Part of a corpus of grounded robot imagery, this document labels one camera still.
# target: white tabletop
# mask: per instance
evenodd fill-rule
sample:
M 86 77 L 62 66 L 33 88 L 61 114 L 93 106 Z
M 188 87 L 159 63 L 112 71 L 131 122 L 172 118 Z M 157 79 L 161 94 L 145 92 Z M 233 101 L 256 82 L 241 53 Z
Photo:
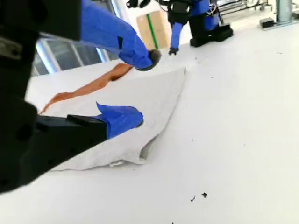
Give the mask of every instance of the white tabletop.
M 46 174 L 0 196 L 0 223 L 298 224 L 298 36 L 256 28 L 165 51 L 151 72 L 186 66 L 187 80 L 148 163 Z

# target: black clamp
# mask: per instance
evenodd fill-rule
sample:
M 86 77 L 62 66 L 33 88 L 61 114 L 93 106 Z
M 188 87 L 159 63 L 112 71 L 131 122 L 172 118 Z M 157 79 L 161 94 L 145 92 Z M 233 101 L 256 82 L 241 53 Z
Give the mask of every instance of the black clamp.
M 138 0 L 130 0 L 127 2 L 127 8 L 144 8 L 150 3 L 150 0 L 143 0 L 140 5 L 138 5 Z
M 178 48 L 170 48 L 168 54 L 169 55 L 172 55 L 172 54 L 177 55 L 177 52 L 178 52 Z

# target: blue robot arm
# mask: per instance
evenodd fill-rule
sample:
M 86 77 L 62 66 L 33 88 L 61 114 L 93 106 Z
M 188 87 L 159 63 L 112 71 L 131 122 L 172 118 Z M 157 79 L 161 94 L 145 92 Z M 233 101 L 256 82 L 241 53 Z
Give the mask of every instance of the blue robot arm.
M 148 51 L 136 31 L 90 0 L 82 0 L 81 41 L 116 54 L 138 70 L 149 70 L 160 60 L 160 52 Z
M 172 33 L 171 33 L 171 45 L 169 54 L 177 54 L 178 46 L 179 46 L 179 39 L 181 36 L 181 31 L 183 29 L 183 24 L 175 22 L 172 25 Z

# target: white towel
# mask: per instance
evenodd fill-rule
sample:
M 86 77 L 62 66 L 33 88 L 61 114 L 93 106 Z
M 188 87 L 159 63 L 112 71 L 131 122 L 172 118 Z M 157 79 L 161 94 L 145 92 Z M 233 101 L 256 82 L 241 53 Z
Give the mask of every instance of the white towel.
M 99 114 L 96 106 L 96 102 L 99 102 L 102 105 L 133 106 L 144 116 L 141 127 L 96 145 L 60 164 L 54 170 L 83 170 L 118 161 L 143 164 L 145 160 L 141 158 L 141 151 L 165 128 L 178 102 L 184 79 L 184 68 L 149 77 L 120 79 L 104 89 L 50 106 L 44 115 L 95 116 Z

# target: brown cloth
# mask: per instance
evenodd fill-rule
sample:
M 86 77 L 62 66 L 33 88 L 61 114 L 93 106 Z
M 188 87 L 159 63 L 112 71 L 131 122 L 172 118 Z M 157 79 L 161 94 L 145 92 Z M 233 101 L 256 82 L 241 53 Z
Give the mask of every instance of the brown cloth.
M 131 65 L 118 64 L 112 70 L 102 75 L 100 78 L 93 80 L 91 83 L 77 89 L 74 92 L 62 92 L 53 97 L 50 102 L 43 108 L 41 113 L 44 113 L 48 107 L 56 102 L 71 99 L 73 97 L 87 95 L 96 90 L 104 88 L 110 81 L 115 81 L 126 75 L 132 69 Z

